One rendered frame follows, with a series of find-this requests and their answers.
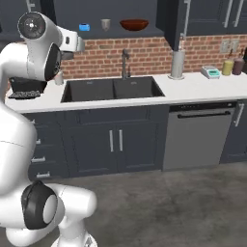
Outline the open dark cabinet door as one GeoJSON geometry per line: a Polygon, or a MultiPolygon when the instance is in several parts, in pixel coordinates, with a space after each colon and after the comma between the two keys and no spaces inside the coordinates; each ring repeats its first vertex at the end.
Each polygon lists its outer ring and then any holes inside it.
{"type": "Polygon", "coordinates": [[[56,23],[56,14],[53,0],[40,0],[41,12],[56,23]]]}
{"type": "Polygon", "coordinates": [[[157,0],[155,26],[174,51],[178,51],[180,37],[184,33],[187,4],[185,0],[157,0]]]}

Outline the open dark wall cabinet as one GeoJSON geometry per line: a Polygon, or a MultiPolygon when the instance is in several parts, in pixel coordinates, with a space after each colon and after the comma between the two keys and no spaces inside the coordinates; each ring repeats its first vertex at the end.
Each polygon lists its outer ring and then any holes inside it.
{"type": "Polygon", "coordinates": [[[155,26],[157,0],[54,0],[57,25],[76,31],[84,40],[162,37],[155,26]],[[110,29],[103,31],[101,20],[110,19],[110,29]],[[125,30],[120,21],[146,19],[149,25],[141,31],[125,30]],[[88,23],[90,31],[79,30],[88,23]]]}

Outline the red-brown bowl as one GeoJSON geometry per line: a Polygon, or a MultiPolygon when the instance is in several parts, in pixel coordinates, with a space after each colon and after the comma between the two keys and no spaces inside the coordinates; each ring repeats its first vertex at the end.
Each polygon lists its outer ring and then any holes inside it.
{"type": "Polygon", "coordinates": [[[121,26],[131,32],[137,32],[144,30],[149,22],[145,19],[124,19],[120,21],[121,26]]]}

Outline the black double sink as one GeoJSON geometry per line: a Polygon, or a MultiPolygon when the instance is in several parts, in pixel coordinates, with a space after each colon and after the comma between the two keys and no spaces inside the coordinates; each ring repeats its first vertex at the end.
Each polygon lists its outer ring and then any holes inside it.
{"type": "Polygon", "coordinates": [[[152,76],[70,80],[62,103],[164,96],[152,76]]]}

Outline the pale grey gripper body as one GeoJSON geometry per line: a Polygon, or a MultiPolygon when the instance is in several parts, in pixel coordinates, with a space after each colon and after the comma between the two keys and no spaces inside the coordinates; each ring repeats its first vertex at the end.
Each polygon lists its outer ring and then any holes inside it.
{"type": "Polygon", "coordinates": [[[81,37],[77,38],[76,51],[77,52],[84,52],[85,51],[85,42],[81,37]]]}

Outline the dark metal tap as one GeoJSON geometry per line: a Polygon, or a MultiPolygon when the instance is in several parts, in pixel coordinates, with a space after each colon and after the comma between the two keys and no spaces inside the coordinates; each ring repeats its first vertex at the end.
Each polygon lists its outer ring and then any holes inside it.
{"type": "Polygon", "coordinates": [[[122,66],[123,66],[123,69],[122,69],[122,79],[125,80],[127,78],[130,78],[131,76],[131,73],[130,71],[127,72],[126,71],[126,61],[129,59],[129,54],[127,52],[127,50],[124,48],[123,49],[123,52],[122,52],[122,66]]]}

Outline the dark wall cabinet run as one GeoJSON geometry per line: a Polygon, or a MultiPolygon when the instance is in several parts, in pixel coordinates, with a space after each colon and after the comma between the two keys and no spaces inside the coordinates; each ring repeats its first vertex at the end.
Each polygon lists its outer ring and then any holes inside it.
{"type": "Polygon", "coordinates": [[[188,36],[247,34],[247,0],[191,0],[188,36]]]}

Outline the white teal kitchen scale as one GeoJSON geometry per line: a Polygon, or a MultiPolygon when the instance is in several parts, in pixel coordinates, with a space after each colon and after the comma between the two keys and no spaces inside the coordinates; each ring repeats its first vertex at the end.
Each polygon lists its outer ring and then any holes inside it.
{"type": "Polygon", "coordinates": [[[202,66],[201,73],[207,79],[219,79],[220,78],[220,71],[214,66],[202,66]]]}

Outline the dark false drawer front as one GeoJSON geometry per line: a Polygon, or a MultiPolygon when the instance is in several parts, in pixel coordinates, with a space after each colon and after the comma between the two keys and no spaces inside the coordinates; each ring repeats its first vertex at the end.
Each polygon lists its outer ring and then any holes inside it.
{"type": "Polygon", "coordinates": [[[150,118],[148,107],[123,107],[80,110],[75,113],[77,124],[147,121],[150,118]]]}

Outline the maroon jar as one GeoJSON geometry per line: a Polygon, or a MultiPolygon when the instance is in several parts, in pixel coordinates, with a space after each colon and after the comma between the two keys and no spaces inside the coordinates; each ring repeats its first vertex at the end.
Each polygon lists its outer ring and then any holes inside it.
{"type": "Polygon", "coordinates": [[[242,58],[236,58],[233,63],[232,74],[239,75],[242,72],[244,66],[244,60],[242,58]]]}

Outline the small grey cup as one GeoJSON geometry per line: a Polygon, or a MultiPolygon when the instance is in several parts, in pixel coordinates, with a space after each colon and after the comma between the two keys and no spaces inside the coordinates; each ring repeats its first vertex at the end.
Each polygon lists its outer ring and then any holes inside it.
{"type": "Polygon", "coordinates": [[[60,70],[57,75],[54,77],[55,84],[61,86],[64,84],[63,72],[60,70]]]}

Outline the dark narrow base cabinet door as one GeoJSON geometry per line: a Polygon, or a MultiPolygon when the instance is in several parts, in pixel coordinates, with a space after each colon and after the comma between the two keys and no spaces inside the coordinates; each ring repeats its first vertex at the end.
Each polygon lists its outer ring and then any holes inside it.
{"type": "Polygon", "coordinates": [[[233,120],[229,128],[229,133],[222,151],[221,163],[235,163],[247,161],[247,99],[237,102],[233,113],[233,120]],[[238,127],[234,126],[234,121],[239,111],[239,103],[244,103],[244,110],[238,127]]]}

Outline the grey dishwasher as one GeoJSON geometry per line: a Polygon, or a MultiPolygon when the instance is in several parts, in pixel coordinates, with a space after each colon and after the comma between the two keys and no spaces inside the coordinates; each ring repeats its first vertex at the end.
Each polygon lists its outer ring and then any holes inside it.
{"type": "Polygon", "coordinates": [[[169,111],[163,170],[201,168],[219,163],[235,101],[172,105],[169,111]],[[178,114],[230,111],[228,116],[178,119],[178,114]]]}

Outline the yellow jar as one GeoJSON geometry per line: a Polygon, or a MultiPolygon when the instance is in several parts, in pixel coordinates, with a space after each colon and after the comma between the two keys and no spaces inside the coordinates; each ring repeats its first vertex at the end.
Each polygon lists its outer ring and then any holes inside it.
{"type": "Polygon", "coordinates": [[[233,60],[226,60],[223,64],[222,74],[230,75],[233,70],[233,60]]]}

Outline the grey wall socket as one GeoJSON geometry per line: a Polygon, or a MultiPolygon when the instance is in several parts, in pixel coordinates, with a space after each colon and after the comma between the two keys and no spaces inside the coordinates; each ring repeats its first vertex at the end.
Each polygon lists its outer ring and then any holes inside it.
{"type": "Polygon", "coordinates": [[[222,40],[220,45],[221,53],[229,53],[230,51],[236,52],[239,45],[238,39],[222,40]]]}

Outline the black countertop appliance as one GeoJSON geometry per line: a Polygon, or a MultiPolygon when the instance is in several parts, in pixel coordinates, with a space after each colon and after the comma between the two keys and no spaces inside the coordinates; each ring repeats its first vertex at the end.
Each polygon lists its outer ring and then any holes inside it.
{"type": "Polygon", "coordinates": [[[10,98],[13,99],[33,99],[39,97],[47,85],[46,81],[25,79],[21,77],[12,77],[10,83],[13,90],[10,98]]]}

